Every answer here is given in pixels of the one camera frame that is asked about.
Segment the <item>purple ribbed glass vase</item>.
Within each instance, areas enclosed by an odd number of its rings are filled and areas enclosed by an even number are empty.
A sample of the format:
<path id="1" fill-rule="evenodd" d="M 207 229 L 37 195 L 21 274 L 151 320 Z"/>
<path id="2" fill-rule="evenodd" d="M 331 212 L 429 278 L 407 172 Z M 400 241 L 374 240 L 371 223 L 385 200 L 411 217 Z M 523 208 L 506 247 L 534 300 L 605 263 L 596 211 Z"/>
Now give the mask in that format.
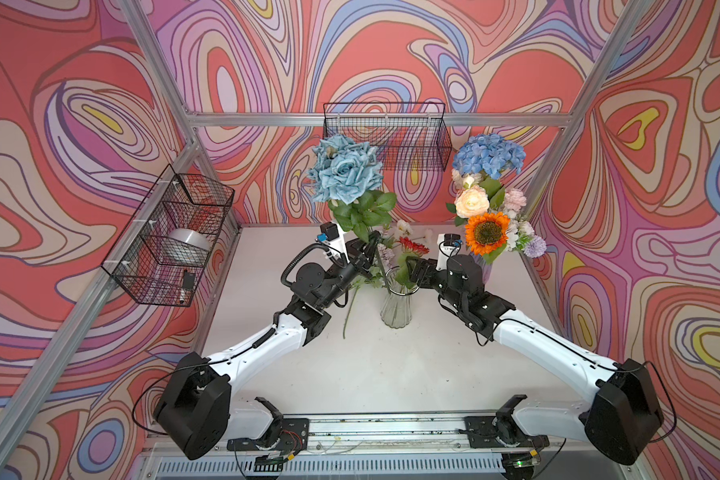
<path id="1" fill-rule="evenodd" d="M 483 285 L 486 285 L 490 280 L 493 264 L 487 263 L 482 256 L 477 254 L 471 254 L 471 257 L 474 259 L 475 263 L 480 268 L 482 274 L 482 283 Z"/>

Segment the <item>clear ribbed glass vase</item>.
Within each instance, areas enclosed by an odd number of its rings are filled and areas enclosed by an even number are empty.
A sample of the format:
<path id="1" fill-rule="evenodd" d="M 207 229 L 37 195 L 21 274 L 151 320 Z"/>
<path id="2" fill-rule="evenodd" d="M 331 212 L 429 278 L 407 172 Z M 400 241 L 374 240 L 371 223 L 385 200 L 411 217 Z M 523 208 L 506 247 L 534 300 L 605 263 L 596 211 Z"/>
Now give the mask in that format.
<path id="1" fill-rule="evenodd" d="M 413 318 L 412 297 L 419 287 L 403 278 L 399 266 L 393 267 L 385 275 L 386 297 L 380 311 L 381 321 L 389 328 L 402 329 Z"/>

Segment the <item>orange flower green leaves stem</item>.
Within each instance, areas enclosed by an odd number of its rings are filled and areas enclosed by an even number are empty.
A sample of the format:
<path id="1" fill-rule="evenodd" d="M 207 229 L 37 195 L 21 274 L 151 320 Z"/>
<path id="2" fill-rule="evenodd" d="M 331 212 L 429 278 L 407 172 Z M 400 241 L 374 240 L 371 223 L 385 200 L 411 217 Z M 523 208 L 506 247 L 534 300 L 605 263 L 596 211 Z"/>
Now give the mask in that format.
<path id="1" fill-rule="evenodd" d="M 503 213 L 483 213 L 467 220 L 465 241 L 468 251 L 492 264 L 506 249 L 510 218 Z"/>

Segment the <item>teal succulent flower bunch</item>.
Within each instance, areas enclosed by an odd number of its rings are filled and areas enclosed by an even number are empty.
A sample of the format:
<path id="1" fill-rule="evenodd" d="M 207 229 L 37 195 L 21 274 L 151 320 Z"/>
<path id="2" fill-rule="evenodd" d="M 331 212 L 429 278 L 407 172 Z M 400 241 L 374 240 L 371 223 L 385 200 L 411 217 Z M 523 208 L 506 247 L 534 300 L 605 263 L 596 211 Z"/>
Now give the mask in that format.
<path id="1" fill-rule="evenodd" d="M 383 164 L 377 149 L 343 135 L 322 139 L 313 148 L 315 164 L 307 171 L 312 202 L 329 208 L 347 233 L 368 242 L 368 235 L 393 223 L 397 196 L 383 190 Z"/>

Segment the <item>pastel mixed flower bouquet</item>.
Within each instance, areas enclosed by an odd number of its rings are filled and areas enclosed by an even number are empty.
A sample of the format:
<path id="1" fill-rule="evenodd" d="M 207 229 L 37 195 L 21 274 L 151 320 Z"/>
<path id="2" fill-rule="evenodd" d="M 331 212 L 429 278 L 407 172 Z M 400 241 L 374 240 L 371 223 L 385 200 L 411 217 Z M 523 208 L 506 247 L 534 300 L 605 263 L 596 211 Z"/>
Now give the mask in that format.
<path id="1" fill-rule="evenodd" d="M 512 219 L 507 230 L 506 250 L 534 259 L 546 253 L 547 243 L 528 221 Z"/>

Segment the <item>cream peach rose bunch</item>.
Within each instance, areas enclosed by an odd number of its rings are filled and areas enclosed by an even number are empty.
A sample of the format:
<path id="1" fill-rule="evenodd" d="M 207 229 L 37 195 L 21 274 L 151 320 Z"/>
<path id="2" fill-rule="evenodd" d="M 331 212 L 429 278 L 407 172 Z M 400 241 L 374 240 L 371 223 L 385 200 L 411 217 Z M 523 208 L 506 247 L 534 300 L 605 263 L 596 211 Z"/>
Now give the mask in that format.
<path id="1" fill-rule="evenodd" d="M 452 186 L 457 195 L 446 204 L 446 210 L 455 216 L 457 224 L 486 213 L 490 208 L 488 193 L 480 183 L 485 179 L 482 173 L 462 174 L 451 170 Z"/>

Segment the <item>blue hydrangea flower stem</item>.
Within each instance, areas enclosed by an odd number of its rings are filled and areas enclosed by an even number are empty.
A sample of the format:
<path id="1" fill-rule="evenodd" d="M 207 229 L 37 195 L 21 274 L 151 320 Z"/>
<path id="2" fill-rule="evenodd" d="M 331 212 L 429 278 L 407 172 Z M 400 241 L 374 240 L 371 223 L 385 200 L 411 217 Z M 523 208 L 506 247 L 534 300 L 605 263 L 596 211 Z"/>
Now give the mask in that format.
<path id="1" fill-rule="evenodd" d="M 499 180 L 505 172 L 520 173 L 526 159 L 522 145 L 499 134 L 480 134 L 470 137 L 456 152 L 453 169 L 462 177 L 483 174 Z"/>

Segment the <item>pink peony flower stem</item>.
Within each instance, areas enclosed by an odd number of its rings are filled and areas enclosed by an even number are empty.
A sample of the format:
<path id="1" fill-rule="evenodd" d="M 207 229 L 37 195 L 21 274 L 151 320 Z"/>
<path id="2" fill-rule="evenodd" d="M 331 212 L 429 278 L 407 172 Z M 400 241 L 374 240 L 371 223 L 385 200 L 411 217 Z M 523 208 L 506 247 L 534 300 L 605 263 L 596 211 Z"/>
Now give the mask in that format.
<path id="1" fill-rule="evenodd" d="M 505 192 L 502 208 L 505 211 L 519 213 L 527 205 L 527 198 L 522 190 L 509 188 Z"/>

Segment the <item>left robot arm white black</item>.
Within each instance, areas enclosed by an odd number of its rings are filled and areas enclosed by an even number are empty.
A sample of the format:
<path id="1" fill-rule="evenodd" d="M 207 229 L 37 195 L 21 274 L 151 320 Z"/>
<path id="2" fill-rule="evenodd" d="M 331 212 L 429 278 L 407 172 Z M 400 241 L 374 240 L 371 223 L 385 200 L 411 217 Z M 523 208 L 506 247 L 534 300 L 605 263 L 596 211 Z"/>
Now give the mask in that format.
<path id="1" fill-rule="evenodd" d="M 180 360 L 153 418 L 187 459 L 201 458 L 220 442 L 280 447 L 287 435 L 282 413 L 263 397 L 233 399 L 266 367 L 322 333 L 331 319 L 328 307 L 348 294 L 356 277 L 369 276 L 380 240 L 374 232 L 309 244 L 282 272 L 292 297 L 267 328 L 208 357 L 189 353 Z"/>

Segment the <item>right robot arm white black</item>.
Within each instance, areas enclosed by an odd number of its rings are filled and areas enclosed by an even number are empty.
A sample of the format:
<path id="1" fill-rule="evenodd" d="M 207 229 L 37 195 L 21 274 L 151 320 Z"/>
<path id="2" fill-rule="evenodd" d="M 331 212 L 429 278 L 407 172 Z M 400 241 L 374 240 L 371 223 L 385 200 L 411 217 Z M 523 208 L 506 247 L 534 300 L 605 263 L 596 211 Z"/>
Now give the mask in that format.
<path id="1" fill-rule="evenodd" d="M 438 295 L 442 308 L 469 330 L 510 348 L 568 385 L 572 403 L 519 401 L 510 419 L 528 436 L 591 444 L 609 460 L 632 465 L 664 423 L 657 391 L 663 384 L 649 361 L 617 362 L 541 326 L 511 302 L 488 292 L 468 255 L 407 260 L 408 279 Z"/>

